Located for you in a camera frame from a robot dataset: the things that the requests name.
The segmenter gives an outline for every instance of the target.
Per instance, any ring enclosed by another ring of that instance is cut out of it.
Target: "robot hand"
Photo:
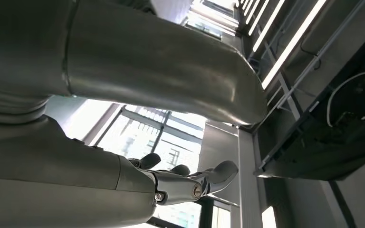
[[[159,205],[196,201],[200,197],[221,191],[230,184],[239,171],[232,161],[224,161],[214,169],[191,175],[185,165],[178,165],[170,171],[148,170],[160,161],[160,156],[155,153],[148,154],[141,160],[130,160],[135,167],[140,168],[141,172],[154,181],[156,186],[154,199]]]

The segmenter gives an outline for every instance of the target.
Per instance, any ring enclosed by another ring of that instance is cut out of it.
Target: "metal bolt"
[[[192,191],[192,194],[196,199],[201,197],[202,195],[202,186],[201,185],[195,185],[194,190]]]
[[[163,198],[164,198],[164,195],[162,194],[162,193],[156,193],[155,195],[154,195],[154,199],[156,200],[156,201],[162,201],[163,200]]]

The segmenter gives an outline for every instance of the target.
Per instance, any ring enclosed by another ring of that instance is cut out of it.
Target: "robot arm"
[[[230,161],[186,177],[133,163],[67,138],[46,116],[0,124],[0,227],[144,223],[156,204],[196,201],[225,188],[238,172]]]
[[[39,118],[51,95],[263,119],[261,82],[235,48],[118,2],[0,0],[0,123]]]

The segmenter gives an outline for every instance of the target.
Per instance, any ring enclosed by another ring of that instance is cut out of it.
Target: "white cable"
[[[329,115],[331,113],[331,103],[332,103],[332,99],[334,98],[335,94],[346,84],[348,83],[349,81],[352,81],[353,79],[359,77],[359,76],[362,76],[362,75],[365,75],[365,72],[362,72],[360,74],[357,74],[353,77],[350,77],[348,78],[346,81],[344,81],[342,84],[340,84],[331,94],[331,96],[329,97],[328,99],[328,104],[327,104],[327,124],[328,126],[330,127],[333,127],[333,125],[331,124],[331,120],[329,119]]]

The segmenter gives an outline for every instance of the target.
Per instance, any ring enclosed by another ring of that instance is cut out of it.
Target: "ceiling light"
[[[247,17],[246,25],[248,25],[248,23],[250,22],[251,17],[252,17],[252,15],[254,14],[255,9],[257,8],[258,4],[259,4],[259,0],[256,0],[256,1],[255,1],[255,3],[254,3],[254,6],[252,7],[252,10],[251,10],[250,14],[249,14],[249,15],[248,15],[248,17]]]
[[[247,6],[248,0],[245,1],[244,5],[243,5],[243,9],[245,9],[245,7]]]
[[[247,15],[247,13],[248,13],[248,11],[250,10],[250,8],[251,8],[251,4],[252,4],[252,2],[253,2],[254,0],[250,0],[250,3],[248,4],[248,7],[246,8],[246,10],[244,11],[244,15],[246,16]]]
[[[264,228],[276,228],[275,213],[273,207],[267,208],[262,213],[262,226]]]
[[[300,40],[300,38],[303,36],[304,32],[308,28],[308,26],[311,24],[313,19],[316,17],[320,9],[323,7],[324,3],[327,0],[318,0],[314,8],[311,10],[309,15],[306,17],[306,19],[303,21],[303,24],[301,24],[300,28],[297,30],[295,35],[292,37],[292,40],[289,42],[289,44],[286,46],[285,50],[282,52],[282,54],[279,56],[279,59],[276,61],[275,65],[272,67],[270,72],[268,73],[267,77],[262,82],[262,87],[265,89],[269,83],[272,81],[273,77],[276,75],[276,73],[279,71],[280,67],[282,66],[283,62],[286,60],[286,58],[289,56],[291,51],[296,46],[297,42]]]
[[[273,20],[274,20],[274,19],[276,18],[276,16],[278,15],[280,8],[282,8],[282,5],[283,5],[283,3],[284,3],[284,2],[285,2],[285,0],[280,0],[280,1],[278,2],[278,5],[277,5],[277,6],[276,6],[276,8],[273,10],[271,17],[269,18],[269,20],[268,20],[267,24],[265,25],[264,30],[261,32],[261,34],[259,35],[259,37],[258,37],[257,41],[255,42],[255,45],[254,45],[254,47],[252,48],[252,51],[254,51],[254,52],[256,52],[256,51],[257,51],[257,49],[258,49],[258,47],[260,46],[261,42],[263,41],[263,39],[264,39],[265,35],[267,34],[267,32],[268,32],[268,30],[269,30],[270,26],[272,25]]]
[[[268,5],[269,0],[265,0],[264,4],[261,7],[261,10],[258,13],[258,16],[255,18],[255,21],[252,23],[252,26],[250,28],[250,31],[248,32],[248,35],[251,36],[252,32],[255,29],[255,26],[257,26],[259,19],[261,18],[262,14],[264,13],[265,8]]]

